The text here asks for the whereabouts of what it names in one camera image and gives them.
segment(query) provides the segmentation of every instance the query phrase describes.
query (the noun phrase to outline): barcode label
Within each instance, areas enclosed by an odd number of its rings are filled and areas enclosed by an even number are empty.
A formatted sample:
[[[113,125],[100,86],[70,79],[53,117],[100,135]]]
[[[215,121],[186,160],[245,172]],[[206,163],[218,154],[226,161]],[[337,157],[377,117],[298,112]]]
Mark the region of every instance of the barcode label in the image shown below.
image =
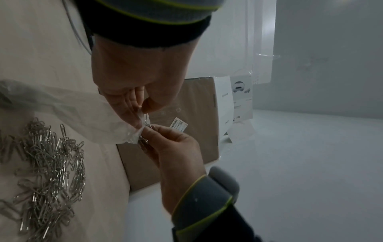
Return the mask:
[[[174,121],[170,125],[171,128],[179,130],[181,132],[183,132],[186,129],[187,126],[188,126],[187,123],[185,123],[184,121],[180,120],[177,117],[174,119]]]

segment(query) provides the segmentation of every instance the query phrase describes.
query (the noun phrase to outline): beige table surface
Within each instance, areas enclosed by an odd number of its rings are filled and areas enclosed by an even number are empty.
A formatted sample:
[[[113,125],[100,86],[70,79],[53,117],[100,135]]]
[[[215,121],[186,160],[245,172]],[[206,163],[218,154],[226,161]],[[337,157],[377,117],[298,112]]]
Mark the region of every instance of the beige table surface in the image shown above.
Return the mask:
[[[68,4],[87,43],[79,15]],[[0,79],[97,93],[90,55],[76,39],[61,0],[0,1],[0,33]],[[0,129],[3,134],[16,134],[34,116],[60,133],[61,121],[55,116],[5,109],[0,109]],[[94,144],[68,126],[66,130],[69,137],[85,141],[87,183],[62,241],[121,241],[129,183],[118,150],[115,145]],[[13,171],[21,162],[13,155],[9,164],[0,165],[0,199],[10,199],[19,191]],[[25,241],[16,232],[16,223],[0,216],[0,241]]]

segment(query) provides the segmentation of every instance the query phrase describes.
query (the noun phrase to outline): yellow trim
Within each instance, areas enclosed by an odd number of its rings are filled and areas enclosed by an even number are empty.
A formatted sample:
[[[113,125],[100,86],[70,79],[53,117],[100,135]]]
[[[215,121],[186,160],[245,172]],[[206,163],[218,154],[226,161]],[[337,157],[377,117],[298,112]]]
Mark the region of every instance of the yellow trim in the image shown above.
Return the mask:
[[[199,182],[202,178],[206,177],[207,175],[203,175],[201,176],[200,178],[198,178],[187,190],[186,192],[182,195],[181,199],[178,201],[176,207],[174,208],[172,214],[174,213],[174,211],[178,208],[178,206],[180,205],[180,203],[182,202],[182,200],[186,197],[186,195],[190,192],[190,190],[197,184],[197,182]]]
[[[195,21],[191,21],[191,22],[177,22],[177,23],[174,23],[174,22],[169,22],[169,21],[158,21],[158,20],[153,20],[153,19],[150,19],[150,18],[146,18],[146,17],[141,17],[141,16],[136,16],[134,14],[131,14],[131,13],[128,13],[128,12],[125,12],[121,9],[118,9],[116,7],[113,7],[109,4],[106,4],[104,3],[102,0],[94,0],[102,5],[104,5],[105,7],[108,7],[120,14],[124,14],[126,16],[129,16],[129,17],[132,17],[132,18],[136,18],[136,19],[139,19],[139,20],[143,20],[143,21],[147,21],[147,22],[151,22],[151,23],[155,23],[155,24],[167,24],[167,25],[185,25],[185,24],[193,24],[193,23],[197,23],[201,20],[195,20]]]
[[[177,235],[181,235],[182,233],[186,232],[187,230],[193,229],[193,228],[195,228],[195,227],[197,227],[197,226],[199,226],[199,225],[205,223],[207,220],[213,218],[214,216],[218,216],[218,215],[220,215],[221,213],[223,213],[223,212],[227,209],[227,207],[230,205],[232,199],[233,199],[233,196],[231,196],[231,197],[228,199],[228,201],[227,201],[226,204],[223,206],[223,208],[221,208],[221,209],[219,209],[217,212],[215,212],[215,213],[213,213],[213,214],[207,216],[206,218],[201,219],[200,221],[196,222],[195,224],[190,225],[189,227],[186,227],[186,228],[184,228],[184,229],[181,229],[181,230],[179,230],[179,231],[176,231],[176,234],[177,234]]]
[[[166,0],[153,0],[153,1],[160,2],[160,3],[166,4],[169,6],[173,6],[173,7],[177,7],[177,8],[186,8],[186,9],[190,9],[190,10],[217,10],[218,8],[221,7],[221,5],[220,6],[206,6],[206,7],[193,6],[193,5],[187,5],[187,4],[182,4],[182,3],[168,2]]]

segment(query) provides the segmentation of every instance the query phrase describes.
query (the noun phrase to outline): clear plastic bag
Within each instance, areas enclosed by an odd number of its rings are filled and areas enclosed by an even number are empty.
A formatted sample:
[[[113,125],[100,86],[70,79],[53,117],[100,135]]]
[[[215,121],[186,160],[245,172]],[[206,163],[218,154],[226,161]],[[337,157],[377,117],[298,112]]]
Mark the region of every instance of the clear plastic bag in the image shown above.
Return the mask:
[[[136,144],[142,132],[122,121],[104,96],[0,80],[0,104],[54,114],[88,140],[99,144]],[[144,123],[144,115],[139,113]]]

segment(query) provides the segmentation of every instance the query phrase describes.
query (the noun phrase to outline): hand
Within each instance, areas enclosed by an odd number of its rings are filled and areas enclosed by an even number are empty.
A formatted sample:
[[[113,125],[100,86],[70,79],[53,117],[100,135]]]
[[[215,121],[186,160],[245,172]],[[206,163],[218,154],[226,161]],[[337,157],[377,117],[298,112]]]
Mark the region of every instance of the hand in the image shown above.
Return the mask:
[[[137,110],[150,113],[170,104],[185,79],[198,39],[169,48],[144,49],[95,36],[93,81],[113,110],[133,127],[142,123]],[[144,100],[144,88],[149,97]]]
[[[152,125],[142,137],[148,140],[146,154],[160,169],[162,203],[173,214],[177,203],[189,187],[206,174],[198,142],[178,130]]]

